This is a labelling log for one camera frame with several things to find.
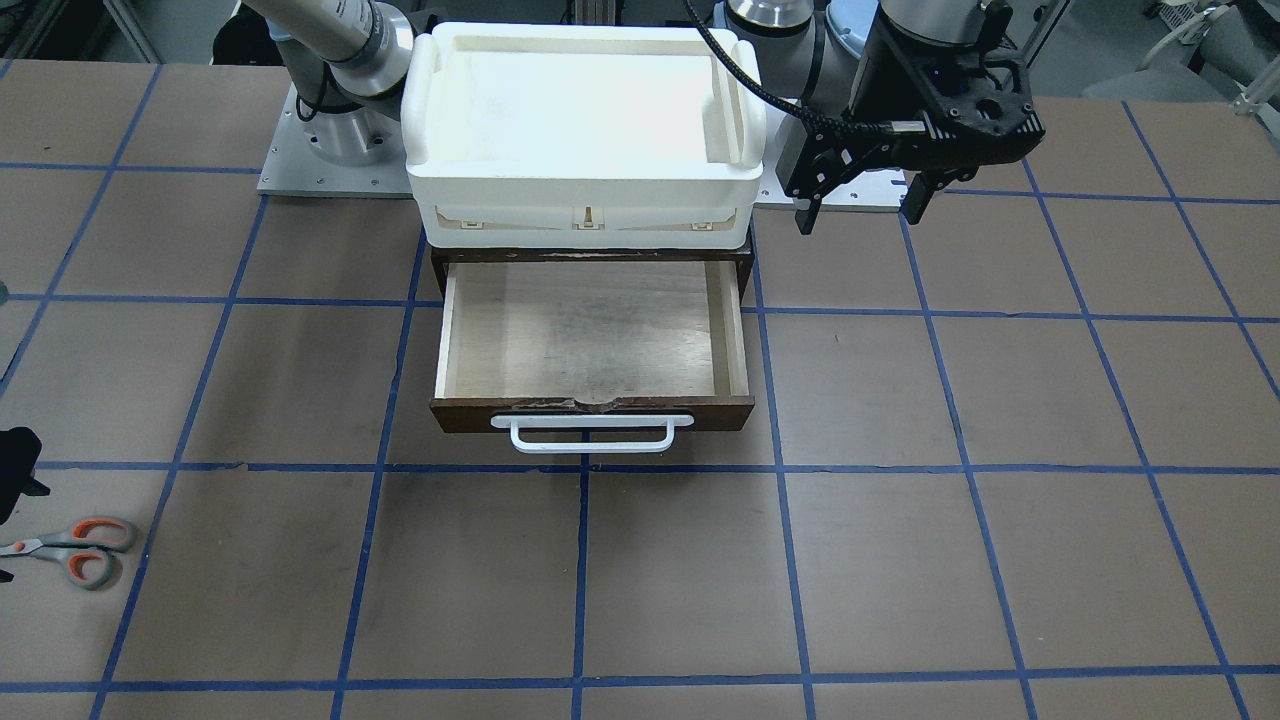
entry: chair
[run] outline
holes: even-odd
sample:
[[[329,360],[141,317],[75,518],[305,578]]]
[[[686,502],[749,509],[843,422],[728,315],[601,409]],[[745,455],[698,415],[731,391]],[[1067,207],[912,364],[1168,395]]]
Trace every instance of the chair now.
[[[1280,87],[1263,82],[1280,76],[1280,38],[1276,37],[1280,23],[1268,13],[1256,0],[1206,8],[1152,46],[1134,72],[1094,83],[1084,88],[1083,95],[1165,102],[1222,101],[1222,92],[1199,74],[1204,65],[1211,65],[1242,87],[1260,81],[1251,96],[1253,110],[1261,101],[1280,108],[1276,92]],[[1188,64],[1160,61],[1158,56],[1167,47],[1201,27],[1206,32]],[[1267,96],[1260,99],[1260,91],[1266,91]]]

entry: drawer handle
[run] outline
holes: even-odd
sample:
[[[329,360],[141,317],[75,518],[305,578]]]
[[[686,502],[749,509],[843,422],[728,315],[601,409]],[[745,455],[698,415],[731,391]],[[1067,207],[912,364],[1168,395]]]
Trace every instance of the drawer handle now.
[[[511,429],[511,445],[530,455],[570,452],[662,452],[676,439],[676,428],[692,425],[690,415],[498,415],[495,428]],[[529,442],[520,429],[617,429],[666,428],[662,439],[649,442]]]

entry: white plastic box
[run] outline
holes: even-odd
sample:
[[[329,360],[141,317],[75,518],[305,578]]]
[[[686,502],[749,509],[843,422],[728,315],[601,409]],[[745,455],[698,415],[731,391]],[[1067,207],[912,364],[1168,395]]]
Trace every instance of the white plastic box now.
[[[763,102],[685,28],[444,23],[401,122],[436,247],[735,249],[763,172]]]

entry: scissor blade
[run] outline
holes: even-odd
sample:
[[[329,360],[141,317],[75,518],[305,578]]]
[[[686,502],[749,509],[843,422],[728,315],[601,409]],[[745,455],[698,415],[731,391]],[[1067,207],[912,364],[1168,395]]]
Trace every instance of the scissor blade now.
[[[6,544],[0,547],[0,557],[18,557],[22,555],[31,555],[36,550],[45,547],[45,543],[40,542],[38,538],[31,538],[26,541],[18,541],[13,544]]]

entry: scissors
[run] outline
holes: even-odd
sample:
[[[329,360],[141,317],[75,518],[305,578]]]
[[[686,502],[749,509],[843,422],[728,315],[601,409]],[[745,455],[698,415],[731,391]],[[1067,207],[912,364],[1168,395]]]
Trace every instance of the scissors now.
[[[95,530],[110,530],[108,533]],[[138,539],[138,530],[119,518],[82,518],[69,529],[18,541],[0,547],[0,557],[29,555],[58,562],[67,579],[78,588],[95,591],[102,587],[119,561],[116,552],[125,552]]]

